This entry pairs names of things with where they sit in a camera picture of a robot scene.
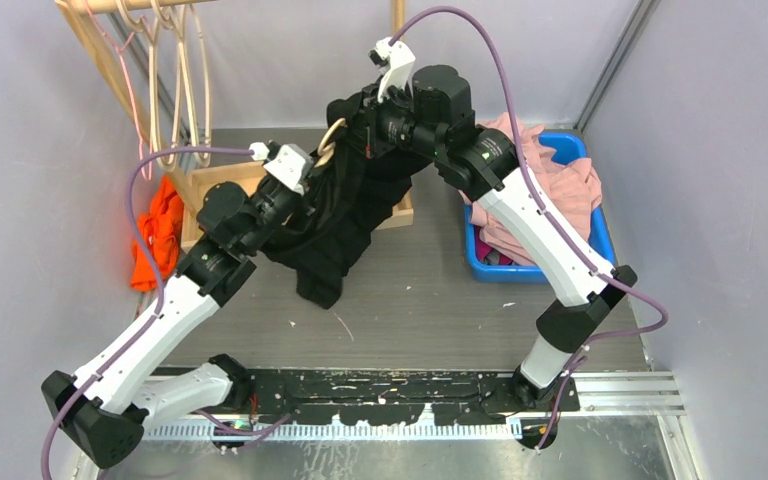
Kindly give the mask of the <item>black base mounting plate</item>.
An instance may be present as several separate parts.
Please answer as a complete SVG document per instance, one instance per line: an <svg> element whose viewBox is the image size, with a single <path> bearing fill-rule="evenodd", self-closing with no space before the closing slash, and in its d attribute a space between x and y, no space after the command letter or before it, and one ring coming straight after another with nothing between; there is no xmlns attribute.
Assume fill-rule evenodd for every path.
<svg viewBox="0 0 768 480"><path fill-rule="evenodd" d="M149 433L237 451L268 441L516 440L549 446L581 402L574 380L533 403L507 372L258 369L240 407L212 407Z"/></svg>

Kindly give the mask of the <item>wooden clothes rack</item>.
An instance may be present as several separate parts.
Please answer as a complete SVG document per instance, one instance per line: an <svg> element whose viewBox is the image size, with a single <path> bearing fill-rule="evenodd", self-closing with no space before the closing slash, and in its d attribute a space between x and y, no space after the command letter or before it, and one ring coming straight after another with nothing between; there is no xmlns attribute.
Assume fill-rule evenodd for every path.
<svg viewBox="0 0 768 480"><path fill-rule="evenodd" d="M115 41L120 42L118 31L121 28L124 28L126 31L131 29L121 20L114 4L115 1L89 2L101 25ZM148 8L149 1L132 2L137 7L144 7L144 10L133 10L131 12L133 16L144 16L148 20L153 19L154 15ZM118 58L107 41L103 39L91 23L82 1L60 1L57 6L78 40L95 62L99 73L127 112L128 98ZM141 129L147 140L149 134L149 104L144 106L138 98L137 100L140 105ZM179 161L171 156L166 156L152 162L146 168L148 171L158 169L164 177L167 177L173 183L175 190L185 205L181 233L181 246L184 250L189 250L202 237L203 233L197 224L197 210L203 206L205 201L216 201L218 199L213 193L215 190L220 190L222 196L229 197L232 200L240 200L244 195L255 192L258 183L268 175L261 161L243 163L236 166L213 167L210 164L209 154L199 153L196 156L196 164L196 170L192 173L187 173L181 167Z"/></svg>

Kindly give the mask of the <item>orange cloth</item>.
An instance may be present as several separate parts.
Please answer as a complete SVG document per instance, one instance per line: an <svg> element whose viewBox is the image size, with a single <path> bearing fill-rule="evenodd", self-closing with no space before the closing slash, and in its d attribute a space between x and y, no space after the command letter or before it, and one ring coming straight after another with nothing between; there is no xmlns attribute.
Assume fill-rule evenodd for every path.
<svg viewBox="0 0 768 480"><path fill-rule="evenodd" d="M180 254L180 240L185 205L173 183L163 177L147 212L137 217L139 237L146 243L150 257L157 264L163 280L173 273ZM157 287L149 258L132 241L135 265L130 286L138 292L150 292Z"/></svg>

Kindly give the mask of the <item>magenta dress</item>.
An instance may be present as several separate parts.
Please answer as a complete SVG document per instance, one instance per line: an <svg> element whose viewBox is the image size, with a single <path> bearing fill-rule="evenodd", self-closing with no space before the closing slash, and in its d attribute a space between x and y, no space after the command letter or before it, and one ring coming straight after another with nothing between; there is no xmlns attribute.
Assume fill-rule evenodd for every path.
<svg viewBox="0 0 768 480"><path fill-rule="evenodd" d="M477 260L484 265L490 266L511 266L514 262L496 250L492 246L488 245L481 239L477 239L475 242L475 252Z"/></svg>

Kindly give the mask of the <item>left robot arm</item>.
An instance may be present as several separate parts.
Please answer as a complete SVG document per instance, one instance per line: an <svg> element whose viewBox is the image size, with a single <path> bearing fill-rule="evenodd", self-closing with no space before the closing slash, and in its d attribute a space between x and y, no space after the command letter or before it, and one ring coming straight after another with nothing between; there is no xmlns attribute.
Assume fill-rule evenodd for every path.
<svg viewBox="0 0 768 480"><path fill-rule="evenodd" d="M197 410L245 409L254 386L227 354L155 386L146 380L196 326L223 307L256 266L253 256L302 204L308 183L265 175L253 195L214 185L197 222L202 237L159 297L110 346L74 374L51 373L41 390L59 427L101 469L121 463L145 432Z"/></svg>

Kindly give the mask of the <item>pink pleated garment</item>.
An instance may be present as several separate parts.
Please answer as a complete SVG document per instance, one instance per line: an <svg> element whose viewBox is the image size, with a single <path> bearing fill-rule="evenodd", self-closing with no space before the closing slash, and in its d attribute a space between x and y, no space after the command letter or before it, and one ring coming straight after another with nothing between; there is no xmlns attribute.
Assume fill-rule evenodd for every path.
<svg viewBox="0 0 768 480"><path fill-rule="evenodd" d="M543 125L528 126L520 119L516 125L526 162L540 187L575 231L587 240L591 234L591 215L602 202L602 184L592 159L576 155L568 163L558 163L555 161L557 150L541 139ZM513 265L534 264L526 249L482 207L472 209L469 223L475 228L475 242L481 239L509 257Z"/></svg>

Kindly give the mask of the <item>aluminium rail frame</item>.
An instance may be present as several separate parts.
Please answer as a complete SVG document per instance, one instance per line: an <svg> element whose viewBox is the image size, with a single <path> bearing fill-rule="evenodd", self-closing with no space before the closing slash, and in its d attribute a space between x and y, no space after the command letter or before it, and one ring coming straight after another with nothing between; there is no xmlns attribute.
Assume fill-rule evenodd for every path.
<svg viewBox="0 0 768 480"><path fill-rule="evenodd" d="M557 431L563 420L607 419L632 420L642 417L677 417L684 414L683 402L673 376L660 372L576 372L574 380L581 409L576 413L566 413L560 416ZM167 426L161 425L144 436L145 441L185 441L185 440L151 440L150 432Z"/></svg>

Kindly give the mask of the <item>wooden hanger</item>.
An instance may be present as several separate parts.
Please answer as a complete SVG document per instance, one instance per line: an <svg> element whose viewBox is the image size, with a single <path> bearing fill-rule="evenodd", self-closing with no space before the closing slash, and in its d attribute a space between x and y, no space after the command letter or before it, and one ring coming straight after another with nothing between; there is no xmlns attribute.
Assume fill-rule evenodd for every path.
<svg viewBox="0 0 768 480"><path fill-rule="evenodd" d="M160 122L160 113L168 117L170 123L169 147L177 147L180 140L180 83L176 81L176 96L173 97L166 88L159 73L159 43L164 31L177 33L177 26L173 19L175 10L173 7L163 7L159 1L149 1L148 8L154 12L152 20L144 16L135 17L131 14L133 10L144 10L144 7L137 7L132 1L114 2L121 20L129 26L131 33L138 39L144 39L146 42L146 80L149 95L149 134L148 139L140 138L140 141L146 143L153 152L162 149L162 129Z"/></svg>
<svg viewBox="0 0 768 480"><path fill-rule="evenodd" d="M332 140L332 137L345 124L346 124L346 119L344 117L341 117L341 118L338 118L334 123L332 123L329 126L329 128L326 130L325 134L322 136L317 146L317 150L316 150L317 161L314 164L315 168L324 167L329 163L336 149L336 142Z"/></svg>
<svg viewBox="0 0 768 480"><path fill-rule="evenodd" d="M175 45L175 85L180 83L180 126L178 146L211 147L213 145L212 81L208 61L205 30L193 1L173 4L159 1L163 7L173 7L177 33L169 33ZM162 133L162 148L169 141Z"/></svg>

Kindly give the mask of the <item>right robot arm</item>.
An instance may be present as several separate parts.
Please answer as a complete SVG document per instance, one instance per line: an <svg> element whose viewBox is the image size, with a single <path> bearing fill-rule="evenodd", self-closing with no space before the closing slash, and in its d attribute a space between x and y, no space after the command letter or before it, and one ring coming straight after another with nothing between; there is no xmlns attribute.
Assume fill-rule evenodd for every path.
<svg viewBox="0 0 768 480"><path fill-rule="evenodd" d="M532 255L556 299L537 319L537 340L514 372L512 393L525 409L542 409L573 355L636 283L634 270L593 251L522 171L515 143L477 124L470 85L451 66L423 67L401 86L384 74L364 87L348 137L369 159L410 153L430 161Z"/></svg>

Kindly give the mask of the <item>black garment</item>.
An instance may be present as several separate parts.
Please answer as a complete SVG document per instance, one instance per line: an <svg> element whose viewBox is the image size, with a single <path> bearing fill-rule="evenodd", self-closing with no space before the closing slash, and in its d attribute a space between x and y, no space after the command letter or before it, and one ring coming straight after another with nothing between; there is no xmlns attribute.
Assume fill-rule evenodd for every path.
<svg viewBox="0 0 768 480"><path fill-rule="evenodd" d="M412 187L412 176L430 165L399 149L368 159L339 134L333 157L314 180L302 205L260 251L296 272L297 294L329 309L343 280L371 244L372 232Z"/></svg>

